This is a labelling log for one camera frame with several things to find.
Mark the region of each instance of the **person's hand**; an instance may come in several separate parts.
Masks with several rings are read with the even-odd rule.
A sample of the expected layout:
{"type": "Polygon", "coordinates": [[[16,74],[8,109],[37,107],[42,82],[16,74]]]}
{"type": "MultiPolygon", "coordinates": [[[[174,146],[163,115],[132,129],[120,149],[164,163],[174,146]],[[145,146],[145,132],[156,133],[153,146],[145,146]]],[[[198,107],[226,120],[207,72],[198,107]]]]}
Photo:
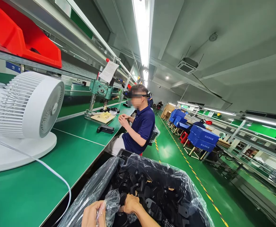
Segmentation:
{"type": "Polygon", "coordinates": [[[128,121],[122,115],[119,115],[118,121],[121,124],[121,126],[123,126],[125,129],[127,126],[129,126],[128,121]]]}
{"type": "Polygon", "coordinates": [[[123,116],[126,120],[129,118],[129,115],[126,115],[125,113],[121,114],[120,116],[123,116]]]}
{"type": "Polygon", "coordinates": [[[126,196],[124,206],[120,208],[120,211],[130,214],[135,212],[140,206],[142,205],[139,203],[139,198],[134,195],[128,194],[126,196]]]}
{"type": "Polygon", "coordinates": [[[97,210],[99,210],[99,227],[106,227],[105,201],[103,200],[96,201],[84,209],[81,227],[96,227],[97,210]]]}

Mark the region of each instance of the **red stool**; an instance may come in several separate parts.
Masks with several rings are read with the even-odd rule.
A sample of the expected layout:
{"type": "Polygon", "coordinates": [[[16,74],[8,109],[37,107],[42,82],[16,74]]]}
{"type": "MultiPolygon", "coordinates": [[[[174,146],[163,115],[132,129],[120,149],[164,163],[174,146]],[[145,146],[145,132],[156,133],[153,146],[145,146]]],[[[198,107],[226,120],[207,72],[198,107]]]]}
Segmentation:
{"type": "Polygon", "coordinates": [[[184,144],[186,140],[188,139],[188,134],[186,132],[183,132],[179,139],[181,139],[181,143],[184,144]]]}

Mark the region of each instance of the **ceiling air conditioner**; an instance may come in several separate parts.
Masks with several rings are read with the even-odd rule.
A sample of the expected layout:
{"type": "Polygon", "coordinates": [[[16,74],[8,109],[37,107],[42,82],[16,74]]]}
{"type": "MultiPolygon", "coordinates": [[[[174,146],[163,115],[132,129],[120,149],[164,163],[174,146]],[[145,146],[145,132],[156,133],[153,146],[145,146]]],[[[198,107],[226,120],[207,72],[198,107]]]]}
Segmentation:
{"type": "Polygon", "coordinates": [[[177,69],[185,72],[186,74],[191,74],[197,70],[198,63],[190,58],[183,58],[177,65],[177,69]]]}

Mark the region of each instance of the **white electric fan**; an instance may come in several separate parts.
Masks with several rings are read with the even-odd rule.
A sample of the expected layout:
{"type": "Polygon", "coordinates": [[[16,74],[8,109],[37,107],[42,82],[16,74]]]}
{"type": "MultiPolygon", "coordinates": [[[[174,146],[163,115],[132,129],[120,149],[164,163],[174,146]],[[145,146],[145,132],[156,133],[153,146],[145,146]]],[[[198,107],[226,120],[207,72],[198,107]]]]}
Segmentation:
{"type": "Polygon", "coordinates": [[[21,73],[0,88],[0,171],[30,163],[55,147],[50,130],[63,96],[62,81],[36,72],[21,73]]]}

